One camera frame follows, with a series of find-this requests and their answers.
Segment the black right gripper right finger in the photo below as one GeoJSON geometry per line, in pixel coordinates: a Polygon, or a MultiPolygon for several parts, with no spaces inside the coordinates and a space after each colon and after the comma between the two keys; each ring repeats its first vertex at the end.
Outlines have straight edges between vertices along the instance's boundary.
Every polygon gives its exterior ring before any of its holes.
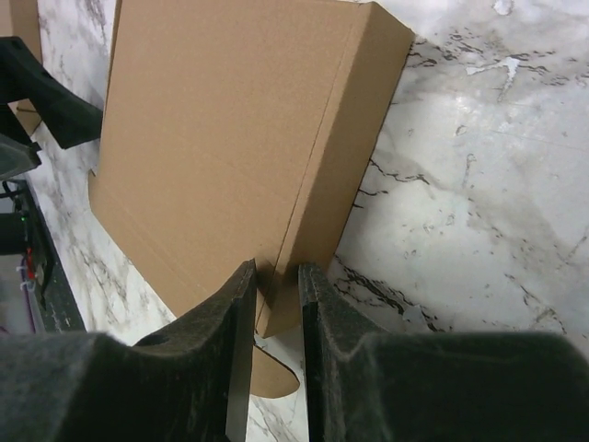
{"type": "Polygon", "coordinates": [[[584,441],[588,363],[547,332],[398,334],[298,270],[313,441],[584,441]]]}

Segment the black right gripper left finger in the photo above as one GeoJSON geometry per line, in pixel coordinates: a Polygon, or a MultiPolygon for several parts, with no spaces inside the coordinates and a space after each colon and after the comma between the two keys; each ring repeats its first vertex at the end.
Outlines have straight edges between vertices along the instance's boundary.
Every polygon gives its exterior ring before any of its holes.
{"type": "Polygon", "coordinates": [[[104,332],[1,339],[5,441],[242,441],[256,265],[134,345],[104,332]]]}

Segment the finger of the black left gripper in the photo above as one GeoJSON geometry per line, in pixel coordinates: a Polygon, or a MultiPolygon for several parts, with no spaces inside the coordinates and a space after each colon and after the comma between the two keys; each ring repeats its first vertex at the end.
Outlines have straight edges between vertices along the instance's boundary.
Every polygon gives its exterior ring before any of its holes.
{"type": "Polygon", "coordinates": [[[19,37],[1,39],[1,102],[29,100],[62,148],[100,138],[102,110],[55,80],[19,37]]]}

